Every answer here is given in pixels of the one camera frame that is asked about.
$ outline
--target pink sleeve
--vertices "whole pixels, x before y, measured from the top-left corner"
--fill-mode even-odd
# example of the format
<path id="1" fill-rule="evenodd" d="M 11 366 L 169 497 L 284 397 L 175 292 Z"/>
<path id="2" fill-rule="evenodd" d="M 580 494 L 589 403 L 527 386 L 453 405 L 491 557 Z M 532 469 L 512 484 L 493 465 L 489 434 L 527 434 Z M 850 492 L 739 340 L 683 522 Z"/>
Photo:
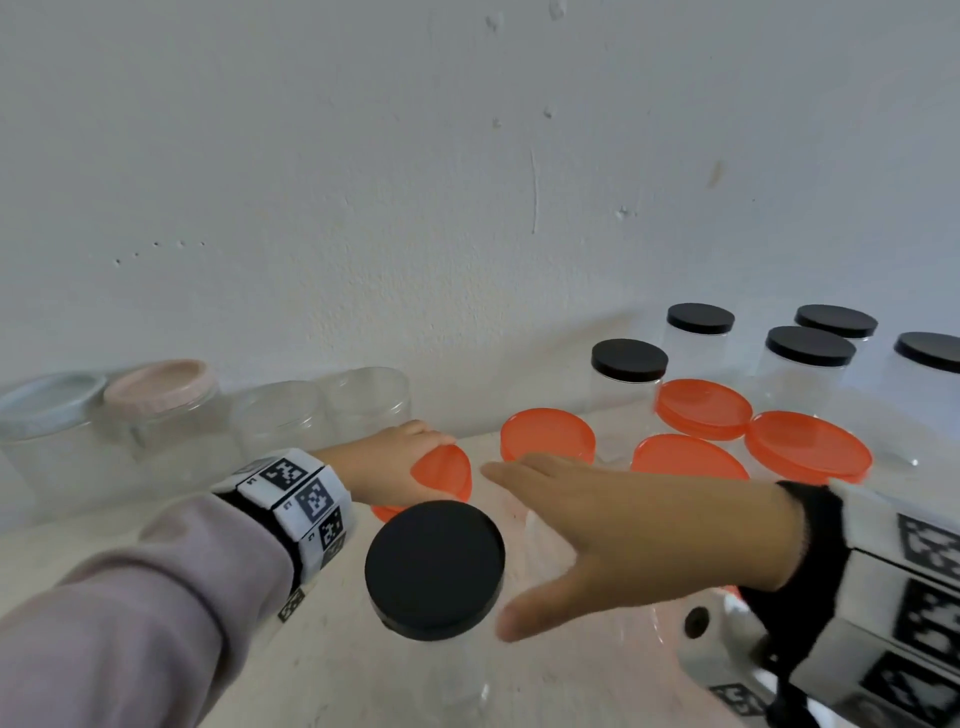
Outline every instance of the pink sleeve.
<path id="1" fill-rule="evenodd" d="M 283 547 L 219 498 L 171 506 L 0 620 L 4 728 L 192 728 L 292 580 Z"/>

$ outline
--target hand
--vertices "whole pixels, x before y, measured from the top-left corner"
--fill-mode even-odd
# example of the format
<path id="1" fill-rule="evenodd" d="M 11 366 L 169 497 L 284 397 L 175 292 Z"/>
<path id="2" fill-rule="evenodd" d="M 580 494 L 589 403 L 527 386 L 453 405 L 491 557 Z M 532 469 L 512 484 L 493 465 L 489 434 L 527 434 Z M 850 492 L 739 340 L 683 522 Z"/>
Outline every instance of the hand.
<path id="1" fill-rule="evenodd" d="M 410 475 L 410 469 L 430 450 L 455 442 L 452 435 L 412 420 L 313 454 L 340 476 L 353 500 L 367 505 L 408 506 L 452 497 L 421 485 Z"/>
<path id="2" fill-rule="evenodd" d="M 505 642 L 707 587 L 774 591 L 802 556 L 803 507 L 772 483 L 623 473 L 544 454 L 481 472 L 577 552 L 566 574 L 504 607 L 496 632 Z"/>

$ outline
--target black jar lid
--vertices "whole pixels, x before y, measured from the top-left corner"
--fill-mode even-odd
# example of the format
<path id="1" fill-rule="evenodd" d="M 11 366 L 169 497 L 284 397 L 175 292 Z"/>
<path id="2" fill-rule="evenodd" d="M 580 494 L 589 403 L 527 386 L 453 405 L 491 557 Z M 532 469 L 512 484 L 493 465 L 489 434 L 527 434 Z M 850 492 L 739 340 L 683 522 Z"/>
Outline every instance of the black jar lid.
<path id="1" fill-rule="evenodd" d="M 897 337 L 894 351 L 925 367 L 960 374 L 960 338 L 956 336 L 908 331 Z"/>
<path id="2" fill-rule="evenodd" d="M 459 500 L 401 511 L 373 538 L 364 573 L 380 620 L 419 642 L 448 640 L 490 613 L 506 550 L 493 521 Z"/>
<path id="3" fill-rule="evenodd" d="M 734 318 L 726 308 L 709 303 L 675 303 L 666 312 L 666 323 L 673 328 L 707 336 L 730 333 Z"/>
<path id="4" fill-rule="evenodd" d="M 842 305 L 802 305 L 793 320 L 802 327 L 820 328 L 845 339 L 865 339 L 876 331 L 876 319 L 873 316 Z"/>
<path id="5" fill-rule="evenodd" d="M 593 346 L 590 356 L 590 365 L 599 374 L 630 382 L 663 379 L 667 361 L 663 349 L 636 339 L 601 341 Z"/>
<path id="6" fill-rule="evenodd" d="M 819 328 L 771 328 L 766 347 L 784 359 L 814 367 L 845 367 L 856 354 L 847 339 Z"/>

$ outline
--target orange jar lid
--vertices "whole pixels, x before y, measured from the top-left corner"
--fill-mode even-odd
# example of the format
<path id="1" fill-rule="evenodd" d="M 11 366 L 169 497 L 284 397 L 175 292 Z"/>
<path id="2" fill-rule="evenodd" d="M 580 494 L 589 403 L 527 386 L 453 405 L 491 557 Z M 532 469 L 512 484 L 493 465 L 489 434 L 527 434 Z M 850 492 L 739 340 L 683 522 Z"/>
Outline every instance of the orange jar lid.
<path id="1" fill-rule="evenodd" d="M 427 488 L 450 493 L 466 503 L 473 492 L 473 473 L 470 459 L 456 445 L 441 445 L 427 452 L 410 469 L 418 483 Z M 373 514 L 386 523 L 405 509 L 393 506 L 374 506 Z"/>
<path id="2" fill-rule="evenodd" d="M 746 469 L 723 448 L 688 435 L 654 435 L 636 446 L 634 473 L 706 475 L 748 480 Z"/>
<path id="3" fill-rule="evenodd" d="M 664 382 L 657 393 L 655 411 L 674 429 L 704 440 L 735 440 L 754 416 L 743 395 L 705 379 Z"/>
<path id="4" fill-rule="evenodd" d="M 826 485 L 832 477 L 860 483 L 874 464 L 867 446 L 847 430 L 799 412 L 757 415 L 744 444 L 760 465 L 811 485 Z"/>
<path id="5" fill-rule="evenodd" d="M 549 452 L 592 463 L 596 445 L 590 425 L 562 409 L 526 409 L 500 428 L 500 457 L 504 462 L 528 452 Z"/>

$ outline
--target white wall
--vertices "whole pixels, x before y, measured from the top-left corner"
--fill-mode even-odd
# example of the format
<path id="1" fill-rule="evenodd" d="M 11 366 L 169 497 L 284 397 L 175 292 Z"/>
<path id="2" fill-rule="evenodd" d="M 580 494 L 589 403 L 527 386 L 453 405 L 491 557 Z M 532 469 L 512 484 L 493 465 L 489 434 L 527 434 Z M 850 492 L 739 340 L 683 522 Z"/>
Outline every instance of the white wall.
<path id="1" fill-rule="evenodd" d="M 960 333 L 955 0 L 567 2 L 3 0 L 0 381 L 382 363 L 469 431 L 691 298 Z"/>

